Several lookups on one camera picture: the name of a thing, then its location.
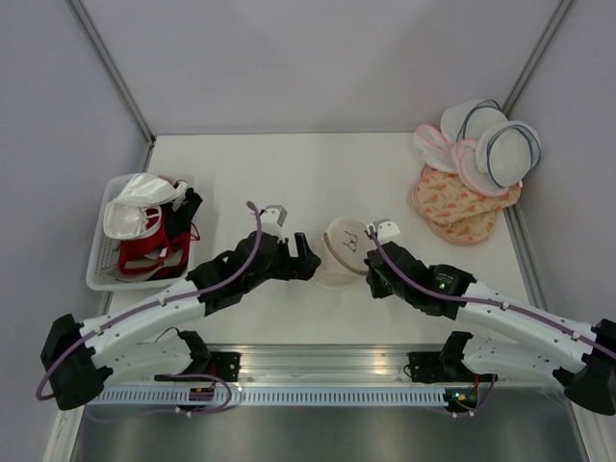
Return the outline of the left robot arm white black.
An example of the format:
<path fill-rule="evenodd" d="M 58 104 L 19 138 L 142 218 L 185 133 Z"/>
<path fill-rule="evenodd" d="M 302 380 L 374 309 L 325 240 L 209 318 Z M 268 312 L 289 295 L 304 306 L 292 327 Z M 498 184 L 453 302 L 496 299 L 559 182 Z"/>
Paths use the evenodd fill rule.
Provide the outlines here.
<path fill-rule="evenodd" d="M 252 232 L 232 250 L 189 271 L 163 291 L 111 315 L 54 320 L 40 354 L 45 374 L 36 397 L 72 410 L 100 395 L 116 371 L 112 362 L 131 347 L 174 324 L 208 317 L 238 304 L 269 280 L 308 281 L 321 265 L 304 234 L 287 239 Z"/>

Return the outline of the round beige mesh laundry bag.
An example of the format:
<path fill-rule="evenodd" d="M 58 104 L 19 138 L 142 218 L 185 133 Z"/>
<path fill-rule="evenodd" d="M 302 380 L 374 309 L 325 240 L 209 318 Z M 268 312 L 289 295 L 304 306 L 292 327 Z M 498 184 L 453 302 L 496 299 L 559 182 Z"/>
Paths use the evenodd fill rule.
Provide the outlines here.
<path fill-rule="evenodd" d="M 368 274 L 364 259 L 373 249 L 366 226 L 354 218 L 336 218 L 316 241 L 321 265 L 313 281 L 328 290 L 342 290 Z"/>

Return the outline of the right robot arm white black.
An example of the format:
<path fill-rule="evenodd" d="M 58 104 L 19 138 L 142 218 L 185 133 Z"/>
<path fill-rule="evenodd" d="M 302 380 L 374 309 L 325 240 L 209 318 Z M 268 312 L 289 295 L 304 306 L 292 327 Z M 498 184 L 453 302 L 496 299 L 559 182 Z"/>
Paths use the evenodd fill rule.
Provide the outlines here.
<path fill-rule="evenodd" d="M 552 315 L 501 295 L 462 269 L 426 266 L 393 242 L 378 244 L 365 262 L 373 298 L 396 296 L 430 317 L 484 327 L 507 339 L 453 331 L 435 354 L 437 372 L 413 372 L 413 380 L 545 383 L 590 412 L 614 415 L 614 321 L 589 324 Z"/>

